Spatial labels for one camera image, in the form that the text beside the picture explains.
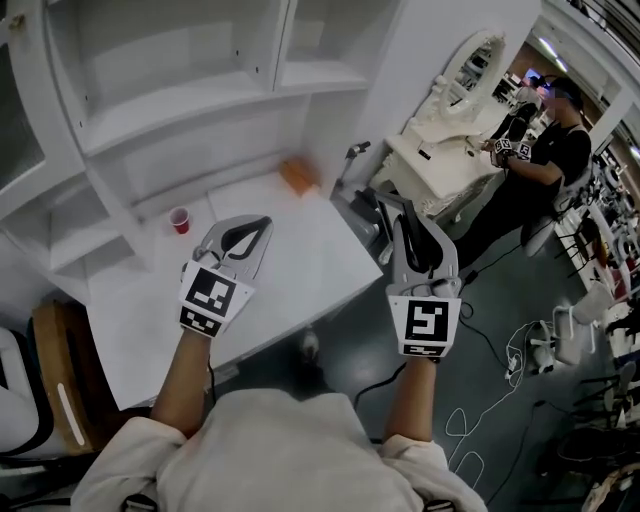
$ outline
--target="hand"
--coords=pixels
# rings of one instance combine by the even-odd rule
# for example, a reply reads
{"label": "hand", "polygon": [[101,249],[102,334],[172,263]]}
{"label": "hand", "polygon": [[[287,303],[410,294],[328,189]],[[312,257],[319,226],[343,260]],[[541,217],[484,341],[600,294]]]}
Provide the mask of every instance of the hand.
{"label": "hand", "polygon": [[487,140],[485,140],[484,143],[482,144],[482,147],[480,148],[481,151],[487,151],[488,153],[491,153],[495,149],[496,149],[496,140],[495,139],[487,139]]}

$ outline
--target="red plastic cup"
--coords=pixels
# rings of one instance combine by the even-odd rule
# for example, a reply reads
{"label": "red plastic cup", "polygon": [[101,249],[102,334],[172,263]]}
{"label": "red plastic cup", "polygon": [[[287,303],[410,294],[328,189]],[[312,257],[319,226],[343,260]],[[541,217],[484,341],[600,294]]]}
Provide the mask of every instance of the red plastic cup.
{"label": "red plastic cup", "polygon": [[184,235],[189,231],[189,210],[182,206],[174,208],[169,214],[169,222],[179,235]]}

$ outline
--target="man in black shirt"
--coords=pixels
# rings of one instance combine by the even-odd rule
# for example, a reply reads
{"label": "man in black shirt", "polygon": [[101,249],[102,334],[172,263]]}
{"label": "man in black shirt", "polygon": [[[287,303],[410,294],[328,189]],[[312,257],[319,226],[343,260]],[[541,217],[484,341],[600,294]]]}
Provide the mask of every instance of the man in black shirt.
{"label": "man in black shirt", "polygon": [[[531,161],[509,158],[504,183],[455,242],[460,268],[471,265],[499,238],[549,212],[563,179],[570,185],[587,167],[591,139],[582,126],[580,89],[570,79],[558,78],[545,104],[554,122],[531,148]],[[486,149],[492,148],[493,141],[488,141]]]}

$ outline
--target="white sleeve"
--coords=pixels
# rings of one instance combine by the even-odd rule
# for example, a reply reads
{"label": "white sleeve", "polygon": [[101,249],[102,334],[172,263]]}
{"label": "white sleeve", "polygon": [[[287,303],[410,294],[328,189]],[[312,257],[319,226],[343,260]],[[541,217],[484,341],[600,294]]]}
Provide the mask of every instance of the white sleeve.
{"label": "white sleeve", "polygon": [[449,500],[459,512],[487,512],[482,498],[449,470],[444,451],[436,443],[396,435],[382,445],[380,457],[423,498]]}
{"label": "white sleeve", "polygon": [[71,510],[119,512],[128,496],[155,494],[158,469],[185,442],[181,432],[162,423],[129,420],[78,484]]}

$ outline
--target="white table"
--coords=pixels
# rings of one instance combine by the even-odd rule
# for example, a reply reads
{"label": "white table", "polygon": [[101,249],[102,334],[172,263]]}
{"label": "white table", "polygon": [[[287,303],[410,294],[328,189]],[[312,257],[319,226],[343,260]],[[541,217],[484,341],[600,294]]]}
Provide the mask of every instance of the white table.
{"label": "white table", "polygon": [[160,391],[181,328],[180,270],[216,220],[273,219],[251,301],[211,350],[216,368],[237,362],[310,324],[365,290],[382,273],[340,214],[311,191],[299,198],[278,174],[228,185],[186,205],[191,229],[178,236],[161,215],[150,223],[155,266],[88,307],[96,348],[120,409]]}

